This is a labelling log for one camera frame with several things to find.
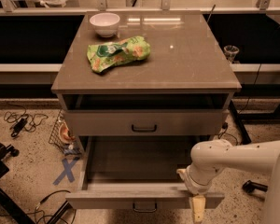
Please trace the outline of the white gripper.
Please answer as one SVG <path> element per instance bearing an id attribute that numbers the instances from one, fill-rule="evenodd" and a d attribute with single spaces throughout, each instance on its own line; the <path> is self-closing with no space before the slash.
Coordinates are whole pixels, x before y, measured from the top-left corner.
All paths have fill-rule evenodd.
<path id="1" fill-rule="evenodd" d="M 201 224 L 206 205 L 206 199 L 203 194 L 206 194 L 210 189 L 215 173 L 210 170 L 200 169 L 194 164 L 189 165 L 186 170 L 177 169 L 176 173 L 184 180 L 187 189 L 195 195 L 189 198 L 189 204 L 194 224 Z"/>

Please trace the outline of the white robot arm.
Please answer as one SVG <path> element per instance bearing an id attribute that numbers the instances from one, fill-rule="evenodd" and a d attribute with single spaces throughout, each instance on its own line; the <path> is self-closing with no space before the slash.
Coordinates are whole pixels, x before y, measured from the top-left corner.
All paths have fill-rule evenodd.
<path id="1" fill-rule="evenodd" d="M 270 175 L 261 224 L 280 224 L 280 140 L 243 146 L 224 139 L 204 141 L 192 148 L 190 156 L 191 165 L 176 172 L 193 195 L 189 203 L 195 224 L 203 221 L 205 195 L 224 168 Z"/>

